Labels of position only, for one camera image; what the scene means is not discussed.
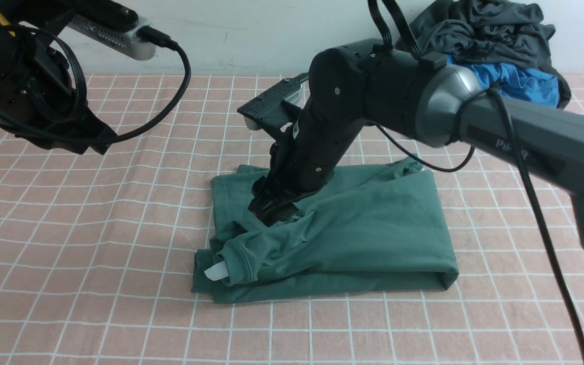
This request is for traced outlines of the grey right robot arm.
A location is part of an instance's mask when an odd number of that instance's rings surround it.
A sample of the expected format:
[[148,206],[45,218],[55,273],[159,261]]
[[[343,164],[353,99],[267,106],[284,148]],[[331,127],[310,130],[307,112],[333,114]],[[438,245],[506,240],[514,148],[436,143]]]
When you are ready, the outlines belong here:
[[267,225],[317,194],[361,129],[379,126],[432,148],[466,143],[565,190],[584,250],[584,115],[482,90],[445,55],[413,56],[376,39],[330,48],[238,111],[275,141],[248,207]]

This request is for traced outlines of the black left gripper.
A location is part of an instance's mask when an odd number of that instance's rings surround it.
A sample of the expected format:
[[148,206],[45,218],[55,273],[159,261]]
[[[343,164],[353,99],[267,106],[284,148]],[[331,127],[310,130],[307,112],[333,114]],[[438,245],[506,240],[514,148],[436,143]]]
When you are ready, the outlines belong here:
[[118,48],[116,10],[0,10],[0,128],[41,149],[104,154],[118,136],[88,106],[65,28]]

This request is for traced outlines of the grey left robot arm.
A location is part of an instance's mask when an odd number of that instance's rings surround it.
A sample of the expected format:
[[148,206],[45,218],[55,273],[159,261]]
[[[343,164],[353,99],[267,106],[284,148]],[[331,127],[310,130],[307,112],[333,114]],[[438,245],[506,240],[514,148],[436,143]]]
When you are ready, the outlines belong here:
[[0,6],[0,128],[45,150],[104,155],[116,138],[88,107],[87,82],[72,49],[58,34],[73,7],[39,1]]

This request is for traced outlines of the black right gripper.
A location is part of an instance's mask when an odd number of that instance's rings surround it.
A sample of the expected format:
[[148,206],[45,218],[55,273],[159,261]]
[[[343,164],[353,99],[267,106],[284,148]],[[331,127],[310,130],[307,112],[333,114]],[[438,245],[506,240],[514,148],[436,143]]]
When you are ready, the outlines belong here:
[[248,210],[266,226],[295,214],[295,203],[317,194],[332,178],[334,168],[363,129],[361,104],[329,106],[317,101],[300,108],[281,106],[296,122],[271,147],[270,169],[253,183]]

